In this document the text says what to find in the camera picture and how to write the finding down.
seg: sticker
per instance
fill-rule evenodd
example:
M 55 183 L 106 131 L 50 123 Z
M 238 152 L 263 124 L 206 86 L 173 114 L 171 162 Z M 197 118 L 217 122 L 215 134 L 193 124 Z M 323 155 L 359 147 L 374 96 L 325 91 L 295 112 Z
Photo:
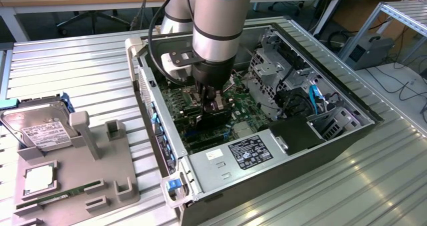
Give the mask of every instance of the sticker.
M 22 131 L 38 148 L 46 148 L 71 141 L 62 122 L 50 122 L 23 128 Z
M 247 170 L 274 158 L 261 137 L 257 135 L 229 145 L 241 169 Z
M 207 152 L 206 153 L 206 156 L 207 156 L 207 159 L 209 160 L 213 160 L 213 159 L 217 159 L 218 157 L 221 157 L 221 156 L 223 156 L 225 154 L 223 154 L 223 151 L 222 151 L 222 149 L 219 148 L 219 149 L 215 149 L 215 150 L 213 150 L 211 152 Z

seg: power supply label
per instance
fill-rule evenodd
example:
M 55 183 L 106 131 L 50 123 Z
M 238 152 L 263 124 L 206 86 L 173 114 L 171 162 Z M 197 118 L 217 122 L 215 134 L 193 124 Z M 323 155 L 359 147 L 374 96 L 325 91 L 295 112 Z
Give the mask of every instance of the power supply label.
M 71 141 L 66 128 L 59 121 L 23 128 L 22 131 L 41 149 Z
M 261 137 L 257 135 L 229 145 L 241 169 L 247 170 L 274 158 Z

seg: metal rack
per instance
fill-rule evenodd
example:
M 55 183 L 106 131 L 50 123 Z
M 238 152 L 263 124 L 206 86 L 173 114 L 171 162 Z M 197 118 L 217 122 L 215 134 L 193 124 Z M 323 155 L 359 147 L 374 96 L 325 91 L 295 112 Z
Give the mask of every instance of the metal rack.
M 345 48 L 339 52 L 339 57 L 343 61 L 347 60 L 351 52 L 354 51 L 358 45 L 358 42 L 362 36 L 369 31 L 381 12 L 385 12 L 388 15 L 390 15 L 390 17 L 401 21 L 406 26 L 409 26 L 413 30 L 416 30 L 424 36 L 424 38 L 420 40 L 414 48 L 410 50 L 410 53 L 405 56 L 402 60 L 404 62 L 427 40 L 427 1 L 418 0 L 418 1 L 402 1 L 402 2 L 381 2 L 373 14 L 367 18 L 359 33 L 351 39 L 351 41 L 346 44 Z

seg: robotic arm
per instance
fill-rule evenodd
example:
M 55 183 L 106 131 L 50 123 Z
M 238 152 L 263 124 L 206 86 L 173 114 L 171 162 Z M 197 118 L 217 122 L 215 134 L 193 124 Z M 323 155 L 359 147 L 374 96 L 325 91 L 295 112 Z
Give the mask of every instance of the robotic arm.
M 193 27 L 191 55 L 198 58 L 191 67 L 202 112 L 215 113 L 227 107 L 223 87 L 230 80 L 239 49 L 250 0 L 190 0 L 194 23 L 187 0 L 171 0 L 166 6 L 162 33 L 189 31 Z

